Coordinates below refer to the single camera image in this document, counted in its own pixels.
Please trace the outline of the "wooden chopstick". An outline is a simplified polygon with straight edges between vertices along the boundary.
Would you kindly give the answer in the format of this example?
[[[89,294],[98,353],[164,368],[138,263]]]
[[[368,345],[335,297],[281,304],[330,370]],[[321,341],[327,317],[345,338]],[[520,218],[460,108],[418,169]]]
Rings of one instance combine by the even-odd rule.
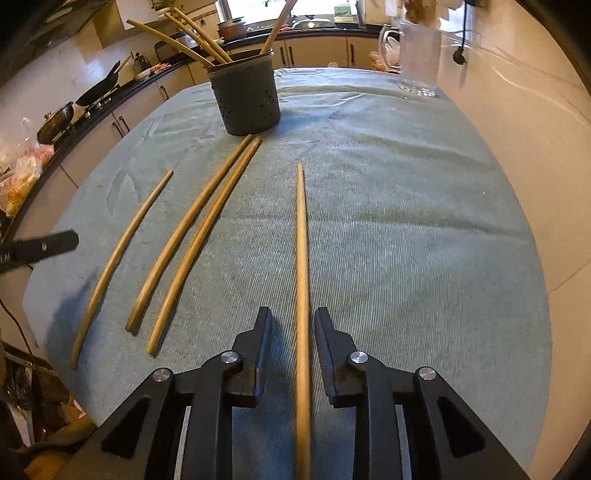
[[[270,52],[271,46],[273,45],[277,34],[280,32],[280,29],[283,28],[284,23],[287,21],[287,17],[290,16],[290,12],[293,10],[296,3],[297,0],[286,1],[286,4],[283,6],[283,10],[280,12],[280,16],[277,17],[276,22],[273,24],[273,29],[270,31],[270,35],[267,36],[266,42],[263,44],[263,48],[260,49],[260,55],[266,55]]]
[[[184,216],[181,218],[179,224],[176,226],[168,241],[157,257],[151,270],[149,271],[146,280],[144,281],[135,302],[131,308],[131,312],[127,318],[125,329],[128,332],[135,333],[141,322],[141,318],[147,308],[147,303],[150,300],[152,293],[163,274],[169,261],[172,259],[173,254],[176,252],[178,246],[186,235],[188,229],[197,218],[201,209],[204,207],[211,194],[217,188],[221,180],[228,173],[229,169],[235,164],[239,155],[245,151],[245,148],[252,142],[253,135],[246,135],[245,138],[235,147],[222,163],[221,166],[215,171],[211,179],[207,181],[204,189],[200,191],[193,203],[190,205]]]
[[[304,165],[295,184],[295,478],[311,479],[310,291]]]
[[[179,264],[166,297],[163,300],[159,314],[155,320],[146,346],[146,353],[148,355],[153,357],[157,355],[158,345],[165,330],[168,318],[171,315],[172,308],[177,302],[186,278],[188,277],[194,262],[197,261],[197,256],[202,249],[207,236],[211,233],[215,221],[219,214],[221,214],[224,204],[228,200],[233,188],[235,188],[236,183],[238,183],[242,173],[245,172],[246,166],[249,165],[249,161],[252,159],[252,156],[256,154],[256,150],[259,149],[262,142],[262,136],[256,135],[253,137],[252,141],[249,142],[249,145],[245,147],[245,152],[238,157],[238,165],[233,168],[228,179],[224,181],[224,184],[221,187],[221,192],[216,195],[213,204],[207,211],[207,214],[205,214],[204,219],[200,222],[200,225],[197,227],[197,232],[193,236],[190,246]]]
[[[82,320],[80,321],[76,336],[74,338],[69,359],[69,367],[71,369],[74,369],[77,366],[86,335],[92,324],[99,303],[108,287],[108,284],[116,270],[119,261],[125,253],[134,233],[138,229],[143,218],[145,217],[153,203],[156,201],[160,193],[163,191],[163,189],[165,188],[172,176],[173,171],[169,170],[162,177],[159,183],[154,187],[154,189],[148,195],[147,199],[142,203],[142,205],[137,210],[137,212],[127,225],[126,229],[122,233],[108,261],[106,262],[104,269],[98,277],[97,283],[93,289],[92,294],[89,297],[87,306],[84,311],[84,315],[82,317]]]
[[[197,44],[202,49],[204,49],[209,55],[214,57],[215,60],[217,60],[219,63],[225,64],[224,62],[221,61],[221,56],[219,56],[214,50],[212,50],[211,47],[209,47],[207,45],[207,43],[205,43],[204,40],[202,40],[200,38],[200,36],[198,36],[198,34],[195,33],[190,26],[186,26],[186,25],[182,24],[180,21],[176,20],[176,18],[174,18],[169,13],[164,13],[163,16],[166,17],[168,20],[172,21],[180,30],[182,30],[188,36],[190,36],[195,42],[197,42]]]
[[[183,11],[181,11],[180,9],[178,9],[177,7],[173,8],[173,11],[180,16],[181,18],[183,18],[183,20],[186,22],[187,25],[190,25],[190,27],[197,32],[198,36],[200,36],[200,38],[202,40],[204,40],[205,43],[207,43],[207,45],[209,47],[211,47],[212,50],[214,50],[219,56],[221,56],[221,61],[224,63],[231,63],[232,59],[231,57],[224,51],[224,49],[222,49],[215,40],[213,40],[211,38],[210,35],[207,34],[207,32],[205,30],[203,30],[197,23],[195,23],[193,20],[191,20],[185,13],[183,13]]]
[[[166,44],[170,45],[171,47],[175,48],[177,51],[179,51],[179,52],[187,55],[191,59],[201,63],[202,65],[204,65],[205,68],[211,68],[213,66],[213,64],[211,62],[209,62],[206,58],[202,57],[198,53],[189,49],[185,45],[179,43],[175,39],[172,39],[171,37],[169,37],[169,35],[165,35],[164,33],[160,32],[152,27],[149,27],[143,23],[137,22],[132,19],[127,19],[126,23],[135,27],[135,28],[138,28],[144,32],[147,32],[147,33],[155,36],[159,40],[161,40],[161,41],[165,42]]]

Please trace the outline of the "snack bags on counter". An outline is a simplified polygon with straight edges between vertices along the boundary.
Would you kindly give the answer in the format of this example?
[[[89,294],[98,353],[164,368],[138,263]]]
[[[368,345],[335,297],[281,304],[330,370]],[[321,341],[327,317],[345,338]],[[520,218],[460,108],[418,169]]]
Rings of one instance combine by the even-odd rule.
[[[54,155],[51,145],[1,150],[1,211],[13,218]]]

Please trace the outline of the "lidded wok pot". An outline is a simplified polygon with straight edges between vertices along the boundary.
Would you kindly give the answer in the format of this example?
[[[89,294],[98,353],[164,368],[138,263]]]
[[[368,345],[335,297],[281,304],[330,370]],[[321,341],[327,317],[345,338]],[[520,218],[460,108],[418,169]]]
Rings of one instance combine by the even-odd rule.
[[[70,101],[55,113],[45,115],[45,123],[37,132],[37,142],[50,145],[56,136],[62,133],[70,125],[74,116],[73,102]]]

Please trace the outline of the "black frying pan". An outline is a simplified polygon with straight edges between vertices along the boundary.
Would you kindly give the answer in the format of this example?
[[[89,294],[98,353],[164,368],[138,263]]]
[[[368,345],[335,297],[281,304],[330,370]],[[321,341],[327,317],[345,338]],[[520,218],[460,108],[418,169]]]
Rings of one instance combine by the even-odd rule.
[[[109,73],[97,84],[82,94],[75,102],[80,107],[88,107],[108,92],[110,92],[118,82],[118,72],[121,61],[117,61]]]

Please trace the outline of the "light blue towel mat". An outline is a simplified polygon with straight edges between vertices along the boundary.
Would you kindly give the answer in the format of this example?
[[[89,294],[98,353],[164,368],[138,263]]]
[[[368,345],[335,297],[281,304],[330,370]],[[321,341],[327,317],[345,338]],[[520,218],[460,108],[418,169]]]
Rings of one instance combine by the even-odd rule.
[[[126,319],[155,259],[238,145],[207,85],[136,125],[62,214],[78,248],[38,263],[23,298],[50,364],[96,422],[155,368],[185,371],[228,348],[260,307],[273,312],[266,391],[235,414],[238,479],[294,477],[294,197],[304,165],[311,307],[363,351],[413,371],[429,365],[522,465],[549,393],[546,286],[528,221],[502,168],[446,96],[400,90],[355,69],[276,72],[280,123],[232,191],[192,267],[156,357],[145,352],[177,263],[137,335]],[[169,171],[99,303],[77,366],[80,321],[127,225]]]

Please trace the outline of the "steel cooking pot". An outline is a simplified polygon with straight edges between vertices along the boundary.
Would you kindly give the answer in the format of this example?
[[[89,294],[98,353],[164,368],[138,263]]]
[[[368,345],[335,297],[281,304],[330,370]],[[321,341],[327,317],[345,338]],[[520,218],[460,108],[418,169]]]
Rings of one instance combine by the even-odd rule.
[[[177,32],[173,34],[172,39],[176,40],[189,49],[197,47],[197,43],[185,32]],[[176,48],[164,42],[163,40],[159,40],[154,44],[154,52],[160,63],[167,61],[169,58],[179,53]]]

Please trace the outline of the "dark perforated utensil holder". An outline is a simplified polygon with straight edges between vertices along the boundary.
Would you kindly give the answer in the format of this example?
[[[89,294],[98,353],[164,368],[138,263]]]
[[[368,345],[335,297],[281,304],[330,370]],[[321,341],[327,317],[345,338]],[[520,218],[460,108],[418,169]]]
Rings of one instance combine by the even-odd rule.
[[[259,134],[280,122],[273,51],[239,52],[231,63],[206,67],[207,77],[228,134]]]

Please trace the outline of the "plastic bag with food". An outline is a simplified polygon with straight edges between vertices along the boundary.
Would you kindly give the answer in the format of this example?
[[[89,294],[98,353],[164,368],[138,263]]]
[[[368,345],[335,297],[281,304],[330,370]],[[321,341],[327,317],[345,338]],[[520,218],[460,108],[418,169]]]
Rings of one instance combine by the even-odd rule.
[[[370,51],[370,65],[375,71],[400,73],[400,43],[393,36],[380,41],[377,50]]]

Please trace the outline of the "clear glass pitcher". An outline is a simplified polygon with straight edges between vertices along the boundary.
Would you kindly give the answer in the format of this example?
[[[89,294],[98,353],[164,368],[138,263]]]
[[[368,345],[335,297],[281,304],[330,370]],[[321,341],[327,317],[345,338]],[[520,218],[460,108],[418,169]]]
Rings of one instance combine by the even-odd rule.
[[[442,36],[439,30],[410,22],[397,28],[384,25],[379,42],[393,36],[400,43],[399,88],[408,94],[435,98]]]

